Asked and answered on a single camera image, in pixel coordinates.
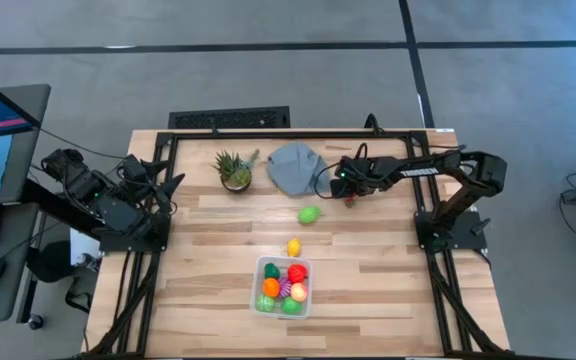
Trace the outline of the black floor vent grille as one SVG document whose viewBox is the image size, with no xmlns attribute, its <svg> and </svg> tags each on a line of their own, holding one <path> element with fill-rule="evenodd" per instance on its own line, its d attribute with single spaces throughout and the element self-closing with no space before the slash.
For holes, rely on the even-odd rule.
<svg viewBox="0 0 576 360">
<path fill-rule="evenodd" d="M 290 128 L 288 106 L 170 112 L 169 129 Z"/>
</svg>

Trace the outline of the grey cloth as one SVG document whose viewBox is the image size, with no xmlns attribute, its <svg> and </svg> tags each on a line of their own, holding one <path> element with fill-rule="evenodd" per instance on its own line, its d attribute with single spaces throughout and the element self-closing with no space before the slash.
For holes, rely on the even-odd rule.
<svg viewBox="0 0 576 360">
<path fill-rule="evenodd" d="M 268 156 L 267 172 L 279 189 L 289 196 L 330 191 L 330 178 L 323 157 L 302 142 L 292 142 Z"/>
</svg>

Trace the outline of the grey desk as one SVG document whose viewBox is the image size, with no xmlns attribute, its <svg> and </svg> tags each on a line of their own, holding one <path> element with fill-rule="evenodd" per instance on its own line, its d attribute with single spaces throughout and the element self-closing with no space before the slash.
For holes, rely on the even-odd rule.
<svg viewBox="0 0 576 360">
<path fill-rule="evenodd" d="M 40 205 L 26 190 L 38 184 L 27 178 L 39 132 L 32 130 L 12 136 L 6 170 L 0 189 L 0 257 L 6 269 L 0 279 L 0 322 L 13 314 L 22 285 L 29 240 L 34 231 Z"/>
</svg>

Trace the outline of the clear plastic tupperware container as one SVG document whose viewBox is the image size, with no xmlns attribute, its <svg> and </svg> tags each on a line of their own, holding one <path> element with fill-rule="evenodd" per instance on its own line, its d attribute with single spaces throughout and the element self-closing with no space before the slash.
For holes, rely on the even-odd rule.
<svg viewBox="0 0 576 360">
<path fill-rule="evenodd" d="M 279 296 L 275 297 L 276 304 L 273 313 L 259 312 L 255 309 L 256 298 L 264 294 L 262 290 L 262 285 L 265 280 L 264 278 L 264 265 L 267 263 L 274 263 L 281 271 L 281 277 L 287 277 L 287 269 L 290 265 L 301 264 L 307 267 L 308 277 L 303 282 L 307 286 L 309 293 L 308 298 L 302 302 L 303 303 L 303 313 L 300 316 L 286 315 L 281 310 L 281 302 L 284 298 Z M 282 256 L 261 256 L 256 263 L 256 269 L 254 271 L 251 296 L 250 296 L 250 309 L 256 315 L 265 315 L 281 319 L 293 319 L 293 320 L 304 320 L 310 316 L 312 308 L 312 298 L 313 298 L 313 284 L 314 284 L 314 274 L 313 267 L 307 260 L 292 258 L 292 257 L 282 257 Z"/>
</svg>

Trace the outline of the black aluminium table frame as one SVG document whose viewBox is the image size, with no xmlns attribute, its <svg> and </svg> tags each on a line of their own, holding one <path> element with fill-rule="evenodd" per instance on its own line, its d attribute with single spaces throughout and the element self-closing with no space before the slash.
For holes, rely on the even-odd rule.
<svg viewBox="0 0 576 360">
<path fill-rule="evenodd" d="M 409 159 L 458 150 L 455 136 L 430 130 L 144 130 L 130 152 L 168 160 L 164 178 L 185 178 L 174 193 L 167 249 L 121 251 L 101 266 L 85 341 L 76 360 L 156 358 L 402 358 L 501 360 L 508 346 L 491 271 L 484 221 L 473 205 L 449 246 L 428 252 L 416 217 L 432 213 L 461 184 L 447 175 L 402 179 L 389 190 L 335 199 L 330 191 L 289 196 L 271 180 L 268 156 L 302 142 L 328 164 L 344 156 Z M 212 167 L 223 150 L 247 160 L 252 183 L 226 190 Z M 301 224 L 299 210 L 321 216 Z M 261 256 L 298 257 L 313 267 L 310 316 L 256 315 L 250 296 Z"/>
</svg>

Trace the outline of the bright green toy fruit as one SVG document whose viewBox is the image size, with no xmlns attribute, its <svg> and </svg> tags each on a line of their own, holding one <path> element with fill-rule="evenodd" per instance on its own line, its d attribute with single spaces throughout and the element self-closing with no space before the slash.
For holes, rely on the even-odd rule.
<svg viewBox="0 0 576 360">
<path fill-rule="evenodd" d="M 303 303 L 292 297 L 285 297 L 281 302 L 281 310 L 286 315 L 300 316 L 303 313 Z"/>
</svg>

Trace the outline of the small potted succulent plant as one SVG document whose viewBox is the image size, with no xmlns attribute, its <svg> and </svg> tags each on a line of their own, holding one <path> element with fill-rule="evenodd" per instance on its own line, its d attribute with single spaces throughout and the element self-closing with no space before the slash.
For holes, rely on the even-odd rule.
<svg viewBox="0 0 576 360">
<path fill-rule="evenodd" d="M 252 183 L 252 168 L 259 154 L 260 150 L 255 149 L 247 160 L 243 160 L 235 152 L 218 152 L 212 167 L 218 172 L 222 186 L 232 193 L 245 192 Z"/>
</svg>

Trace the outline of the red toy bell pepper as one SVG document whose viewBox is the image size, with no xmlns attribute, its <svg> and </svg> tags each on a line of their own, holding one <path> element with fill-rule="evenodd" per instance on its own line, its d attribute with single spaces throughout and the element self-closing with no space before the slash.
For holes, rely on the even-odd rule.
<svg viewBox="0 0 576 360">
<path fill-rule="evenodd" d="M 303 283 L 308 277 L 308 269 L 301 264 L 290 265 L 287 269 L 287 277 L 293 284 Z"/>
</svg>

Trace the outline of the black diagonal support bar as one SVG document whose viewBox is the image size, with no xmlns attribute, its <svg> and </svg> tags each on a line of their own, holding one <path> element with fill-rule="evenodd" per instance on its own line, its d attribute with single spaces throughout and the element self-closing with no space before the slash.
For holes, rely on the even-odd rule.
<svg viewBox="0 0 576 360">
<path fill-rule="evenodd" d="M 102 227 L 100 221 L 30 179 L 24 183 L 20 201 L 22 203 L 36 203 L 42 211 L 78 232 L 96 240 L 101 239 L 94 232 L 94 229 Z"/>
</svg>

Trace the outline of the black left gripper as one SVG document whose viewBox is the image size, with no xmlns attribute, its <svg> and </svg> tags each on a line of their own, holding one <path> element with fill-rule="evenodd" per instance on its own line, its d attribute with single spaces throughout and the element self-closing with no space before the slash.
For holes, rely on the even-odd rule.
<svg viewBox="0 0 576 360">
<path fill-rule="evenodd" d="M 119 166 L 119 178 L 133 200 L 144 200 L 157 187 L 155 184 L 157 176 L 162 170 L 167 169 L 168 165 L 168 160 L 146 162 L 134 155 L 128 155 Z M 168 199 L 171 199 L 184 178 L 185 174 L 181 173 L 164 181 L 160 189 Z"/>
</svg>

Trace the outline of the black rounded bag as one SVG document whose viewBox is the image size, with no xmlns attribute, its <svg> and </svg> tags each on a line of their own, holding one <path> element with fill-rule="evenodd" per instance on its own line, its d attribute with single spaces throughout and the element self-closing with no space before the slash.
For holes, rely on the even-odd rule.
<svg viewBox="0 0 576 360">
<path fill-rule="evenodd" d="M 49 243 L 41 250 L 30 248 L 26 267 L 45 283 L 54 283 L 72 276 L 76 268 L 70 263 L 70 242 Z"/>
</svg>

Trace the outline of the green oval toy fruit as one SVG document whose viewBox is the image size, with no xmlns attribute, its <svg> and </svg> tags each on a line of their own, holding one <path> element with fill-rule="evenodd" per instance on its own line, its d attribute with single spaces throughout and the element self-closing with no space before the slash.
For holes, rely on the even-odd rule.
<svg viewBox="0 0 576 360">
<path fill-rule="evenodd" d="M 299 210 L 297 219 L 301 224 L 312 224 L 321 216 L 321 209 L 318 206 L 306 206 Z"/>
</svg>

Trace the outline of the white paper sheet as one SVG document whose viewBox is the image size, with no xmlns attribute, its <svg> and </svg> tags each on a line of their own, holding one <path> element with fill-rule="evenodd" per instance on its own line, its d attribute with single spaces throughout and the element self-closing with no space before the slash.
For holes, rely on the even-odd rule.
<svg viewBox="0 0 576 360">
<path fill-rule="evenodd" d="M 69 231 L 70 237 L 70 264 L 80 265 L 85 262 L 87 256 L 98 260 L 101 258 L 100 242 L 73 228 Z"/>
</svg>

